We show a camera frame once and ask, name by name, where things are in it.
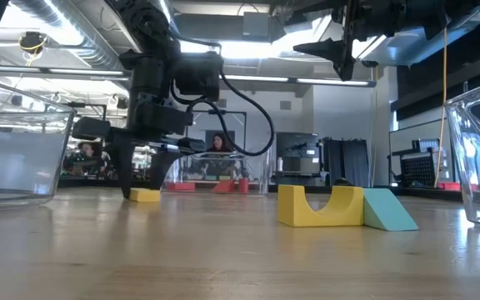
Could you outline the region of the yellow arch foam block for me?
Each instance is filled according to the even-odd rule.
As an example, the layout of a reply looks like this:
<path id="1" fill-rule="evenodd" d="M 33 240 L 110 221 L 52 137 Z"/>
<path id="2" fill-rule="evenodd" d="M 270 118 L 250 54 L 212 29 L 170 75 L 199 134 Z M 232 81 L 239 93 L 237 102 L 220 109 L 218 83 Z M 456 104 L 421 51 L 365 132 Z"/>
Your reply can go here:
<path id="1" fill-rule="evenodd" d="M 278 221 L 294 228 L 362 226 L 364 189 L 334 186 L 327 204 L 314 211 L 304 186 L 280 185 L 277 193 Z"/>

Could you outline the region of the grey ceiling box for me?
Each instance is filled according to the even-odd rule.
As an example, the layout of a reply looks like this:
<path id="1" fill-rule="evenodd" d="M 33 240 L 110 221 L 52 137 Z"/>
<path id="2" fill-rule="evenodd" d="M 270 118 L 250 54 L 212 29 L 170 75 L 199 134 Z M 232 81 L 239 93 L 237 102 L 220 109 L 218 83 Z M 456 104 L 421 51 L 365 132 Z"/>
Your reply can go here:
<path id="1" fill-rule="evenodd" d="M 267 37 L 270 17 L 264 12 L 245 12 L 243 14 L 242 34 L 249 37 Z"/>

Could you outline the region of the black perforated cart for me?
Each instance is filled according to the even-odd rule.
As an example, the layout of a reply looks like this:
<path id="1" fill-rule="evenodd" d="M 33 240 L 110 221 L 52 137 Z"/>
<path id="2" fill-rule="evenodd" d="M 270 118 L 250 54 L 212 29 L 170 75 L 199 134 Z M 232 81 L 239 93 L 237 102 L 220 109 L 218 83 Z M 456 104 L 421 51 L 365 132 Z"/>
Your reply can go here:
<path id="1" fill-rule="evenodd" d="M 440 139 L 416 139 L 411 147 L 392 152 L 391 175 L 401 188 L 439 188 L 453 180 L 448 154 Z"/>

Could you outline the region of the dark curtain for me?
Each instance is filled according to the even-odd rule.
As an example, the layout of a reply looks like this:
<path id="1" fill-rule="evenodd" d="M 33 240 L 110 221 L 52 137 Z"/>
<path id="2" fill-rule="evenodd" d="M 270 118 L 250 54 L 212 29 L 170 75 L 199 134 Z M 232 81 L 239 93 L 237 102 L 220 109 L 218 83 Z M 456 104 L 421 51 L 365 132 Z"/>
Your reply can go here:
<path id="1" fill-rule="evenodd" d="M 345 179 L 353 186 L 370 186 L 366 140 L 337 140 L 325 137 L 322 140 L 322 162 L 327 186 L 331 187 L 339 179 Z"/>

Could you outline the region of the long ceiling light bar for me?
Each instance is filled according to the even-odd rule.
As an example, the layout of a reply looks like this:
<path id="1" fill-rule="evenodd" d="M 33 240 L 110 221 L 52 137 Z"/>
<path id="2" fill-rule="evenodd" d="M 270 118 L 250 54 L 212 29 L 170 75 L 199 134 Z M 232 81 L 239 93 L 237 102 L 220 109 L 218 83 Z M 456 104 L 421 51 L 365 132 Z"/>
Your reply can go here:
<path id="1" fill-rule="evenodd" d="M 55 67 L 21 67 L 0 65 L 0 76 L 16 77 L 17 75 L 31 75 L 37 78 L 70 78 L 81 77 L 86 80 L 109 80 L 128 81 L 131 73 L 129 71 L 99 70 L 99 69 L 75 69 Z M 374 88 L 376 81 L 341 81 L 332 78 L 305 78 L 305 77 L 270 77 L 252 75 L 230 75 L 227 80 L 256 83 L 291 83 L 318 86 L 343 86 L 353 88 Z"/>

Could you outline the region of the yellow rectangular foam block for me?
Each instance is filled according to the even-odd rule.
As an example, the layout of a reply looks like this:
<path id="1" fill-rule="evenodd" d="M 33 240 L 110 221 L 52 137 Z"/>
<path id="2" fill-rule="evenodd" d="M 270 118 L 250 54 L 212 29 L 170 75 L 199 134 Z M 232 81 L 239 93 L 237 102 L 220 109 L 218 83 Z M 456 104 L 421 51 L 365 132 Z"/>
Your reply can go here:
<path id="1" fill-rule="evenodd" d="M 132 188 L 128 199 L 137 203 L 159 203 L 161 198 L 160 190 L 147 188 Z"/>

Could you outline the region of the red wedge foam block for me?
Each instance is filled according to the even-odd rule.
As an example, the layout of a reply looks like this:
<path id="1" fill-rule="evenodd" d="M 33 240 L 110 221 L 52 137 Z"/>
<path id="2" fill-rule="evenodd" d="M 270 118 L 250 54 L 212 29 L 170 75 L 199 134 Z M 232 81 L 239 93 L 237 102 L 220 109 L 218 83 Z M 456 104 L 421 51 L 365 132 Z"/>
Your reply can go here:
<path id="1" fill-rule="evenodd" d="M 235 186 L 236 183 L 234 179 L 220 180 L 212 191 L 214 193 L 233 193 L 235 191 Z"/>

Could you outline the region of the person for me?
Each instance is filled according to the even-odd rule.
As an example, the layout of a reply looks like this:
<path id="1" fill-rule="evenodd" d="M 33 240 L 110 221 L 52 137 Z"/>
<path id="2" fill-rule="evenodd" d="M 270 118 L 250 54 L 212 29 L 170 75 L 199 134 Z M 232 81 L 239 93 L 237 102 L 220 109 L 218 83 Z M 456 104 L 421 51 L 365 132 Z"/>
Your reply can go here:
<path id="1" fill-rule="evenodd" d="M 99 142 L 80 142 L 62 163 L 62 175 L 104 179 L 111 171 L 111 160 Z"/>
<path id="2" fill-rule="evenodd" d="M 207 151 L 210 153 L 232 153 L 234 147 L 223 132 L 217 132 L 213 134 L 211 146 Z"/>

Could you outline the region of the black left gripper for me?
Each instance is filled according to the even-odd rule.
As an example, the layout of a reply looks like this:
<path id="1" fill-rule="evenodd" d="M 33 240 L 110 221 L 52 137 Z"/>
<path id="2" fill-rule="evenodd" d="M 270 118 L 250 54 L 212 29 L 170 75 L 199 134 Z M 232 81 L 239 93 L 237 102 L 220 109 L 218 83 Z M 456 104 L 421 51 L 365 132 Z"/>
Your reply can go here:
<path id="1" fill-rule="evenodd" d="M 136 146 L 150 143 L 160 148 L 152 156 L 149 188 L 160 190 L 170 167 L 183 153 L 202 153 L 206 149 L 203 140 L 190 137 L 174 138 L 181 135 L 193 124 L 193 114 L 154 102 L 140 102 L 128 118 L 125 128 L 114 127 L 109 121 L 92 117 L 81 117 L 72 129 L 72 136 L 82 140 L 102 139 L 112 149 L 110 154 L 117 169 L 122 195 L 129 198 L 133 184 L 132 160 Z"/>

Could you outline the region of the whiteboard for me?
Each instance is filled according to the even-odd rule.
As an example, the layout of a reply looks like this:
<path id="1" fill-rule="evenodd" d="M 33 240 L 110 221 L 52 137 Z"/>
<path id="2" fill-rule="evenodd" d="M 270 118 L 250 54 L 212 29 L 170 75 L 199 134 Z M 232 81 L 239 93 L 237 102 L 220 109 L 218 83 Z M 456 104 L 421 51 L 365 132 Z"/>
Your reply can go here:
<path id="1" fill-rule="evenodd" d="M 456 181 L 456 167 L 453 164 L 452 145 L 448 128 L 448 121 L 435 120 L 419 125 L 413 125 L 389 133 L 390 157 L 392 152 L 404 150 L 411 147 L 411 141 L 416 139 L 440 139 L 440 146 L 448 155 L 448 161 L 452 168 L 452 181 Z"/>

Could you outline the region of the teal wedge foam block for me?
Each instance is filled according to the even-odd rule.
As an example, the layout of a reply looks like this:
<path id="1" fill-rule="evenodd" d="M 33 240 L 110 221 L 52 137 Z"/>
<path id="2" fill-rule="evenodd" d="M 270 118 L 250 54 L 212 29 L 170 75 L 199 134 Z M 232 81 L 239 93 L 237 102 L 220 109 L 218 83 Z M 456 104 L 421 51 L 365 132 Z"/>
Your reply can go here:
<path id="1" fill-rule="evenodd" d="M 363 192 L 365 226 L 389 232 L 418 230 L 418 225 L 391 190 L 365 188 Z"/>

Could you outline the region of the ribbed silver air duct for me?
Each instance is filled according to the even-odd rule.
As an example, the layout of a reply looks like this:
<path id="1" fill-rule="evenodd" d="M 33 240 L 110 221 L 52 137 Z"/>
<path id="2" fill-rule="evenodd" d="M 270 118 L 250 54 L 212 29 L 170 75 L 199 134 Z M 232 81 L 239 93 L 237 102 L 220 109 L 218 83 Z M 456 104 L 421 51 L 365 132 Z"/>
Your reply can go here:
<path id="1" fill-rule="evenodd" d="M 4 27 L 20 34 L 40 32 L 48 40 L 39 60 L 50 68 L 120 71 L 118 55 L 70 0 L 10 0 Z M 50 80 L 62 95 L 114 104 L 129 96 L 129 81 L 86 80 L 76 77 Z"/>

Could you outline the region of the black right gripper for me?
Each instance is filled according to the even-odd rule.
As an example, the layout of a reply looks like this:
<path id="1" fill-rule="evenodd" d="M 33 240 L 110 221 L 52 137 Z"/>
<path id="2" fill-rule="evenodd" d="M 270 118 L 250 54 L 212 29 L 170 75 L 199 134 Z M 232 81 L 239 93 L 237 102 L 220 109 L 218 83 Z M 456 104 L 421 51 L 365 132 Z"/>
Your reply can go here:
<path id="1" fill-rule="evenodd" d="M 353 42 L 372 36 L 392 36 L 401 25 L 402 0 L 334 0 L 333 20 L 342 25 L 341 40 L 328 38 L 320 42 L 298 44 L 294 50 L 333 62 L 337 75 L 348 81 L 353 75 Z"/>

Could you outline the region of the large metal ceiling duct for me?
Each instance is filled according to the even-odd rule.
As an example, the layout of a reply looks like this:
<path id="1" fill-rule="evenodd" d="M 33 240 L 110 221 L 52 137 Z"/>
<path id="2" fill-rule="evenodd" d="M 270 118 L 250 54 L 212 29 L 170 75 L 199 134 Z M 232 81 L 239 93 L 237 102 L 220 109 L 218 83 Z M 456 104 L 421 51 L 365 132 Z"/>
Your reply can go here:
<path id="1" fill-rule="evenodd" d="M 376 62 L 388 66 L 411 66 L 444 48 L 444 33 L 426 39 L 422 27 L 385 35 L 368 37 L 365 42 L 353 41 L 352 56 L 361 62 Z"/>

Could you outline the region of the black cabinet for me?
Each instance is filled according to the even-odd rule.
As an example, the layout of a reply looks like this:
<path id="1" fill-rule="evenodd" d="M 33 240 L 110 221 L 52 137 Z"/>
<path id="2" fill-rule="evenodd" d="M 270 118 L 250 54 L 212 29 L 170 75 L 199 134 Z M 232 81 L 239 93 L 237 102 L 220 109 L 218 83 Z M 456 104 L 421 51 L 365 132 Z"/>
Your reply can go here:
<path id="1" fill-rule="evenodd" d="M 321 178 L 320 146 L 315 133 L 278 132 L 276 135 L 277 185 L 315 186 Z M 277 171 L 277 160 L 283 159 L 283 171 Z"/>

